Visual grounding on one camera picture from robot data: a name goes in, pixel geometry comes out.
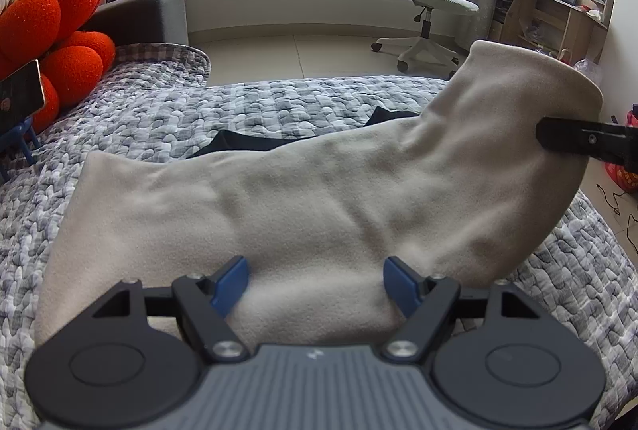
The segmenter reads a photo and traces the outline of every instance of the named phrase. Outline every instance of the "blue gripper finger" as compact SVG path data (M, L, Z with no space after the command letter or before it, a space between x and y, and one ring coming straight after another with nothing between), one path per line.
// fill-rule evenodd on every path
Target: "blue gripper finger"
M411 317L423 302L420 291L422 282L423 277L398 257L388 257L384 261L385 292L398 306L405 318Z
M243 256L237 256L211 277L215 286L211 306L222 318L228 316L241 296L244 295L248 287L249 275L248 261Z

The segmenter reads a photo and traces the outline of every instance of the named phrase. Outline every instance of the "blue stand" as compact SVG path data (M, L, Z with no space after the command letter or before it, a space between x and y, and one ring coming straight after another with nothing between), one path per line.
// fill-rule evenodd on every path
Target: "blue stand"
M0 151L4 151L10 147L19 146L24 153L24 157L27 160L29 165L35 164L35 159L31 154L31 150L29 146L27 146L27 142L24 140L24 135L31 135L31 140L33 141L33 145L36 149L41 147L39 140L36 137L36 132L33 130L33 119L27 117L22 122L16 124L12 129L10 129L5 134L0 135ZM9 181L9 174L6 172L6 169L0 164L0 175L5 182Z

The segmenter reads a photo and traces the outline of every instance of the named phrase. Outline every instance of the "screw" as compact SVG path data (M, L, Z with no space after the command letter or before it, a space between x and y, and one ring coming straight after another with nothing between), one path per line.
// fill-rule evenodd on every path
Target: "screw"
M395 340L388 344L387 351L395 358L411 358L419 352L419 346L409 340Z
M244 346L234 340L222 340L213 346L213 353L220 358L238 358L244 352Z

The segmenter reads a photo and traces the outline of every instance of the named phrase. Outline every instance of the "red bag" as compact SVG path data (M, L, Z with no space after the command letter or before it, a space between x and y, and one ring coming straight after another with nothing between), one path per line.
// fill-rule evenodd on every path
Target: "red bag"
M638 118L633 112L627 113L627 125L638 128ZM610 178L626 192L638 191L638 174L628 173L624 170L624 166L618 164L605 164L605 170Z

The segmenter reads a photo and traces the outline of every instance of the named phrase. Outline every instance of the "desk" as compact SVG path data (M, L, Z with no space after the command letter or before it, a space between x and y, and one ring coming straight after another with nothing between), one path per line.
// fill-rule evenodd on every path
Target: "desk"
M532 22L545 24L545 39L536 43L525 37ZM580 7L560 0L512 0L502 27L492 25L492 41L527 49L551 50L559 55L564 49L571 53L571 62L585 58L594 29L607 31L601 22L591 18Z

